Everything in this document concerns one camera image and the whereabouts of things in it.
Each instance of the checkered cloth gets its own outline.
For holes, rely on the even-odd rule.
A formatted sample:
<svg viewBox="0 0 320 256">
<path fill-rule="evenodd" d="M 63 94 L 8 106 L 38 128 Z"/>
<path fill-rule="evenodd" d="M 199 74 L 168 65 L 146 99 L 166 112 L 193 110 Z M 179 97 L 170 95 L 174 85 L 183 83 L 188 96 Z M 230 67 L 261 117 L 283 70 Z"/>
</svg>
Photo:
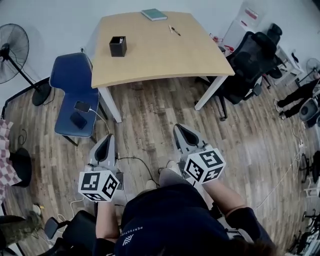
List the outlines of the checkered cloth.
<svg viewBox="0 0 320 256">
<path fill-rule="evenodd" d="M 9 160 L 9 132 L 14 123 L 0 119 L 0 204 L 5 199 L 5 186 L 21 181 Z"/>
</svg>

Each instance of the smartphone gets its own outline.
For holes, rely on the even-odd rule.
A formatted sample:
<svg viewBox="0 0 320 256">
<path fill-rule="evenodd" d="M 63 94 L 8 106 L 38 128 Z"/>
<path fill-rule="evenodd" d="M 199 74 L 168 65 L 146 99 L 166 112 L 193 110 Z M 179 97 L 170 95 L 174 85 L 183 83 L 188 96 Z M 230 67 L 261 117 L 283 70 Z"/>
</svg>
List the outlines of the smartphone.
<svg viewBox="0 0 320 256">
<path fill-rule="evenodd" d="M 80 130 L 82 130 L 86 124 L 87 124 L 87 120 L 84 119 L 78 112 L 74 112 L 71 116 L 70 116 L 70 120 L 72 123 L 75 124 L 76 127 L 78 127 Z"/>
<path fill-rule="evenodd" d="M 91 108 L 91 105 L 82 101 L 77 101 L 74 105 L 75 110 L 79 110 L 85 113 L 88 113 L 90 108 Z"/>
</svg>

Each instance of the green book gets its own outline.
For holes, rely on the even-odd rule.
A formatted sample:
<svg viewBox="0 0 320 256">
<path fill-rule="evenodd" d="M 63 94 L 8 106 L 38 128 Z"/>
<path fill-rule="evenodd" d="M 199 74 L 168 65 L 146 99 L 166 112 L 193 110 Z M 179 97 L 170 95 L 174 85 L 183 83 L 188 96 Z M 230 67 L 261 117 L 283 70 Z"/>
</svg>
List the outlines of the green book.
<svg viewBox="0 0 320 256">
<path fill-rule="evenodd" d="M 141 13 L 153 22 L 168 19 L 166 15 L 157 9 L 142 10 Z"/>
</svg>

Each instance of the navy t-shirt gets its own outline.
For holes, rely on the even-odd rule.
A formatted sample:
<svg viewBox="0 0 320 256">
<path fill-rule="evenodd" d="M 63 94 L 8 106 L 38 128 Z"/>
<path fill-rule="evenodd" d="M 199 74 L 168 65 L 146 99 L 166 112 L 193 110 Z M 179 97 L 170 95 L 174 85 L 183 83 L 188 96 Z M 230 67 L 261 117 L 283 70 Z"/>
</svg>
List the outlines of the navy t-shirt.
<svg viewBox="0 0 320 256">
<path fill-rule="evenodd" d="M 251 208 L 232 212 L 226 219 L 245 230 L 253 241 L 272 244 Z M 124 209 L 122 233 L 116 244 L 97 239 L 94 256 L 206 255 L 229 240 L 198 191 L 186 184 L 158 188 L 129 201 Z"/>
</svg>

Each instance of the blue chair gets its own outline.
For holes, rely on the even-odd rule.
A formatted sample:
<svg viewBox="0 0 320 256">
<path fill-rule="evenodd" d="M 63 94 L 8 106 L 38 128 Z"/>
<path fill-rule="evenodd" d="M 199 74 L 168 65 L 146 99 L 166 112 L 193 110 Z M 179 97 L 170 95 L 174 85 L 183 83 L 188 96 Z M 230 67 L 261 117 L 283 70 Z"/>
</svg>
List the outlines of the blue chair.
<svg viewBox="0 0 320 256">
<path fill-rule="evenodd" d="M 96 113 L 93 111 L 85 113 L 76 110 L 75 104 L 77 101 L 89 104 L 90 108 L 96 112 L 99 107 L 104 118 L 107 119 L 106 113 L 99 103 L 99 91 L 91 87 L 91 78 L 92 64 L 84 53 L 62 55 L 55 59 L 49 83 L 54 88 L 62 89 L 64 98 L 54 131 L 75 146 L 78 146 L 78 144 L 70 139 L 69 136 L 90 138 L 94 143 L 97 143 L 93 137 Z M 74 112 L 79 112 L 87 121 L 83 129 L 79 129 L 70 120 Z"/>
</svg>

